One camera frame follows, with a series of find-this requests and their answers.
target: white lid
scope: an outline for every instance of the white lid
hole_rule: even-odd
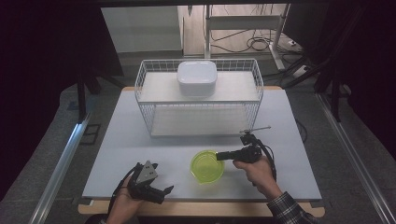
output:
[[[218,71],[210,61],[183,62],[177,68],[177,81],[184,84],[204,84],[216,82]]]

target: metal frame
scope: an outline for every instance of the metal frame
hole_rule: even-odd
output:
[[[328,118],[332,128],[334,129],[335,134],[337,135],[340,143],[349,159],[349,162],[352,164],[352,167],[355,169],[355,173],[357,174],[361,184],[366,190],[370,200],[373,203],[373,206],[376,212],[379,214],[383,223],[396,223],[395,216],[390,211],[387,200],[381,192],[379,186],[375,183],[367,168],[365,167],[361,157],[359,156],[358,151],[354,148],[352,142],[349,140],[347,136],[347,132],[344,130],[343,125],[336,120],[336,118],[332,115],[331,105],[327,100],[325,93],[318,93],[317,97],[321,103],[321,106]]]
[[[61,187],[64,176],[69,168],[70,162],[78,147],[79,141],[84,134],[85,128],[87,127],[88,121],[90,120],[91,113],[88,113],[81,123],[76,124],[75,129],[70,135],[69,141],[67,142],[64,152],[55,167],[55,170],[50,177],[50,180],[41,195],[40,201],[38,202],[29,223],[44,223],[47,215],[52,207],[55,200],[55,196]]]
[[[206,5],[205,16],[205,58],[210,59],[209,32],[211,30],[245,30],[245,29],[270,29],[276,30],[274,42],[268,43],[269,50],[274,58],[278,71],[285,71],[285,65],[279,57],[277,45],[290,4],[286,4],[285,9],[279,16],[216,16],[210,17],[210,5]]]

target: hand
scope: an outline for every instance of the hand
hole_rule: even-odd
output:
[[[268,159],[262,156],[254,163],[245,163],[242,161],[233,161],[233,165],[245,170],[247,180],[256,185],[257,190],[272,201],[282,194],[279,186],[272,176],[271,166]]]
[[[136,213],[137,209],[142,205],[143,200],[133,199],[128,192],[130,176],[125,179],[122,187],[117,194],[116,201],[111,208],[111,212],[107,218],[106,224],[121,224],[127,222]]]

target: shirt cuff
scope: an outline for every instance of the shirt cuff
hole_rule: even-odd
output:
[[[267,205],[274,218],[281,223],[283,223],[282,221],[299,218],[302,213],[304,214],[303,208],[286,191]]]

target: white plastic container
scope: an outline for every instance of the white plastic container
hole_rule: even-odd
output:
[[[218,70],[210,61],[183,62],[177,68],[180,92],[188,97],[213,95],[218,79]]]

